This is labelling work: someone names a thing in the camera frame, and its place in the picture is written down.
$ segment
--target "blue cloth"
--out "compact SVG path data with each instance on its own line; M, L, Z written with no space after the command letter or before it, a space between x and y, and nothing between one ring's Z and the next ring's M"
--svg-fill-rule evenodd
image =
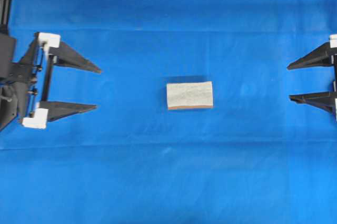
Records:
M0 223L336 223L337 124L289 94L332 68L288 63L337 30L336 0L13 0L15 57L36 31L103 74L56 68L51 101L87 114L0 135ZM210 80L214 109L167 111Z

